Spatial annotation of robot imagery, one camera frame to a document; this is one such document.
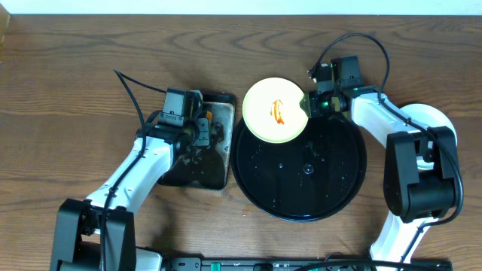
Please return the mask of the black rectangular soapy tray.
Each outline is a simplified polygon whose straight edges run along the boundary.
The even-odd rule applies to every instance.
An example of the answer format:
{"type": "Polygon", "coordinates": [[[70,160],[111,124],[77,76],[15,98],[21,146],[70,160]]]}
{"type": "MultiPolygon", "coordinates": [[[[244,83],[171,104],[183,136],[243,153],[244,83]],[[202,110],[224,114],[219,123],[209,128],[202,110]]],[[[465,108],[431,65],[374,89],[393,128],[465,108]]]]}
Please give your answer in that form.
{"type": "Polygon", "coordinates": [[[172,165],[157,181],[158,184],[221,190],[227,183],[236,99],[227,93],[202,94],[203,110],[198,118],[206,117],[207,111],[212,112],[210,145],[191,145],[194,137],[192,122],[183,127],[158,124],[157,134],[166,136],[174,148],[172,165]]]}

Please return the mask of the yellow plate with ketchup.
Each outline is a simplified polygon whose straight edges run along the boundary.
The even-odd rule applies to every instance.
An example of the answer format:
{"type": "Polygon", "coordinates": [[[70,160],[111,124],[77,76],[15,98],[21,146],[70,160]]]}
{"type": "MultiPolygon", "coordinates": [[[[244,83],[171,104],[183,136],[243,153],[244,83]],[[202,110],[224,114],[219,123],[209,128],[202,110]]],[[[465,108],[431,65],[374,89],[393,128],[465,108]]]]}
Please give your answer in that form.
{"type": "Polygon", "coordinates": [[[243,119],[257,138],[289,142],[305,129],[308,116],[300,107],[304,92],[284,78],[265,78],[250,87],[243,100],[243,119]]]}

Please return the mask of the black round tray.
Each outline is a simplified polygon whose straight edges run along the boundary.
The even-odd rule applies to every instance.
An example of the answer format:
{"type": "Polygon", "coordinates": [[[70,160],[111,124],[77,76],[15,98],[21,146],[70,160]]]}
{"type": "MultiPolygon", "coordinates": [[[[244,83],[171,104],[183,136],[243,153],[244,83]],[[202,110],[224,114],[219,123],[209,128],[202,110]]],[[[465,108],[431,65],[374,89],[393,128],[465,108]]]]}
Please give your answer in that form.
{"type": "Polygon", "coordinates": [[[230,164],[244,195],[287,221],[318,221],[347,206],[365,179],[367,153],[360,129],[340,112],[310,119],[295,139],[272,144],[241,120],[230,164]]]}

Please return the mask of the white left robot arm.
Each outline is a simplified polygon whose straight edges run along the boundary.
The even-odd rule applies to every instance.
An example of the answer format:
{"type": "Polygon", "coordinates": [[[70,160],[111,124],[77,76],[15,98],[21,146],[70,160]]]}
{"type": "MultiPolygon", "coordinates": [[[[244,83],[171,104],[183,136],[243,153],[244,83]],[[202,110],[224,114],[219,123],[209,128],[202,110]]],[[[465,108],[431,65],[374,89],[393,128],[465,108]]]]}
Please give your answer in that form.
{"type": "Polygon", "coordinates": [[[86,199],[67,199],[54,230],[51,270],[159,270],[163,257],[136,246],[134,219],[180,150],[209,143],[210,119],[143,123],[127,158],[86,199]]]}

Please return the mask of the light blue plate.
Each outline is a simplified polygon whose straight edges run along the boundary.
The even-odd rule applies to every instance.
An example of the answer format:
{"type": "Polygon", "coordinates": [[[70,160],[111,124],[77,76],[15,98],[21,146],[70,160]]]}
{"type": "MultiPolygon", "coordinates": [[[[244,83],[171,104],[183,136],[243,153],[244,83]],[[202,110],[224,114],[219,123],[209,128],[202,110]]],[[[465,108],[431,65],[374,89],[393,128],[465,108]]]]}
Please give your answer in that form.
{"type": "MultiPolygon", "coordinates": [[[[449,127],[452,131],[453,134],[455,135],[455,140],[456,140],[456,146],[458,145],[458,138],[456,134],[456,130],[450,119],[442,112],[439,111],[438,109],[427,105],[427,104],[420,104],[420,103],[415,103],[415,104],[409,104],[405,105],[404,107],[401,108],[401,111],[403,111],[405,114],[407,114],[409,117],[412,119],[424,123],[428,126],[432,127],[439,127],[439,126],[447,126],[449,127]]],[[[416,132],[415,128],[412,126],[408,125],[403,125],[404,128],[406,128],[406,132],[416,132]]],[[[433,169],[434,163],[427,163],[423,160],[422,157],[417,157],[417,166],[418,170],[430,170],[433,169]]]]}

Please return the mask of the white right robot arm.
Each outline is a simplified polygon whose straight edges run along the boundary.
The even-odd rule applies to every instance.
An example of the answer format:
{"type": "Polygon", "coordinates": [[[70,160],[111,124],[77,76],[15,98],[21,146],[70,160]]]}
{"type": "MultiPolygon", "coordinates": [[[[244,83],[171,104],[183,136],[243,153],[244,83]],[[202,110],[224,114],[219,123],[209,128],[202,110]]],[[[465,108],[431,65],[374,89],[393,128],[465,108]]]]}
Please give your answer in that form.
{"type": "Polygon", "coordinates": [[[370,246],[375,270],[407,270],[426,231],[448,224],[464,200],[457,139],[451,122],[436,108],[418,113],[393,105],[377,87],[311,92],[300,101],[309,117],[348,111],[385,149],[383,194],[389,213],[370,246]]]}

